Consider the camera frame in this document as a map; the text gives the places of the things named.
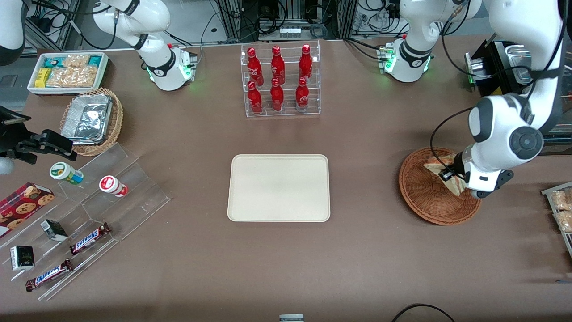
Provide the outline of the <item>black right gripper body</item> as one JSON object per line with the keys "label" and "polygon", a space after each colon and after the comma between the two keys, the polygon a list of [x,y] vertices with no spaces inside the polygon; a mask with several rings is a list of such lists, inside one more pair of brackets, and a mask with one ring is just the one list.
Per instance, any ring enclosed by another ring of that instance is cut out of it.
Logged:
{"label": "black right gripper body", "polygon": [[0,107],[0,156],[6,157],[6,151],[17,148],[23,141],[30,139],[32,132],[27,130],[24,122],[30,120],[28,116],[19,114],[4,106]]}

